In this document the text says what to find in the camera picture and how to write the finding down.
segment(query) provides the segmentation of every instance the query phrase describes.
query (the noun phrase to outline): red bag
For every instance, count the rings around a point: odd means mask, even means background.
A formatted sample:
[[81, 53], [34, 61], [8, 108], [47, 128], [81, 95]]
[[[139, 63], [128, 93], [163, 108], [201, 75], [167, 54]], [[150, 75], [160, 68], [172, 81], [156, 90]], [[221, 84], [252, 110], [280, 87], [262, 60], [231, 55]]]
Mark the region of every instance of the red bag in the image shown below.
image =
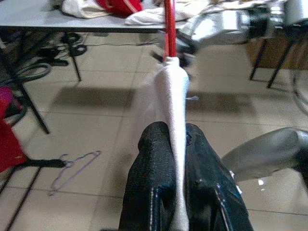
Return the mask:
[[139, 0], [96, 0], [99, 5], [109, 13], [121, 16], [129, 16], [132, 13], [142, 11]]
[[0, 172], [26, 161], [11, 127], [4, 121], [5, 111], [12, 100], [12, 90], [0, 88]]

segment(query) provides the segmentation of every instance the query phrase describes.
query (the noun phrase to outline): table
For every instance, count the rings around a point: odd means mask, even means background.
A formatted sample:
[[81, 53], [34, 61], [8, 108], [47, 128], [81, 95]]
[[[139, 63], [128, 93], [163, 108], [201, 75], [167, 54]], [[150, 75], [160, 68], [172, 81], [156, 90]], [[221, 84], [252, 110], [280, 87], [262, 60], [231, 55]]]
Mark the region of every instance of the table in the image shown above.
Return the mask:
[[[144, 9], [152, 9], [155, 6], [152, 0], [144, 0]], [[64, 15], [60, 10], [52, 7], [50, 0], [2, 0], [0, 1], [0, 29], [14, 29], [21, 31], [44, 31], [44, 32], [107, 32], [107, 33], [157, 33], [165, 28], [165, 24], [151, 26], [128, 26], [124, 24], [125, 18], [108, 15], [104, 17], [81, 19]], [[176, 28], [185, 22], [176, 23]], [[71, 55], [72, 44], [68, 44], [69, 55], [72, 58], [78, 80], [81, 75], [74, 56]], [[6, 58], [0, 44], [0, 57], [4, 59], [7, 71], [12, 79], [18, 79], [15, 67]], [[49, 130], [31, 101], [22, 83], [18, 83], [19, 90], [29, 102], [39, 124], [49, 134]]]

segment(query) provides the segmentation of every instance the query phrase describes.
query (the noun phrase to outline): gray tabletop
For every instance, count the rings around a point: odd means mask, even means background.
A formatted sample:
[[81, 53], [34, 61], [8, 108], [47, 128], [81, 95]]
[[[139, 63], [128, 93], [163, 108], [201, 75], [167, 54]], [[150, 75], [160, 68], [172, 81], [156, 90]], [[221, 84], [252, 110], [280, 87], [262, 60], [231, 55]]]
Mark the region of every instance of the gray tabletop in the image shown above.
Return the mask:
[[[144, 8], [154, 6], [146, 0]], [[155, 33], [165, 27], [161, 25], [128, 26], [125, 18], [105, 16], [80, 19], [64, 15], [52, 9], [49, 0], [3, 0], [0, 1], [0, 28], [35, 31], [76, 31], [76, 32], [130, 32]]]

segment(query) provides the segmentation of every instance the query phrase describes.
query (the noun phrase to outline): pile of clothes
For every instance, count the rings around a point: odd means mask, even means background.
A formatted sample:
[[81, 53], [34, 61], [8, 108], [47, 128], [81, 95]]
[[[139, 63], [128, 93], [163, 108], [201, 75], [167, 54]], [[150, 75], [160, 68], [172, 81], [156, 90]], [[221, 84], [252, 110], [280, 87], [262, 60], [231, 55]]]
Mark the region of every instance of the pile of clothes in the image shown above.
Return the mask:
[[[53, 0], [66, 14], [78, 18], [102, 17], [116, 14], [125, 19], [126, 25], [153, 25], [165, 22], [163, 0], [151, 0], [154, 9], [143, 10], [142, 0]], [[269, 2], [287, 0], [175, 0], [176, 21], [187, 20], [200, 13], [231, 9], [248, 9]]]

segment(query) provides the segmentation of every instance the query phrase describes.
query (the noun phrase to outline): red pole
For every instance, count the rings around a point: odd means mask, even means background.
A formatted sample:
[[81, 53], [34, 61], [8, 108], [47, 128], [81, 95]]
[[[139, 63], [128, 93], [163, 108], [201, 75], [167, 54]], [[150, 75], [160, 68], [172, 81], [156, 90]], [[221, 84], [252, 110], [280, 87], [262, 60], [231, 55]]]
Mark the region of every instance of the red pole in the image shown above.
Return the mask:
[[169, 57], [177, 56], [176, 48], [176, 29], [175, 29], [175, 0], [164, 0], [165, 19], [166, 19], [166, 55]]

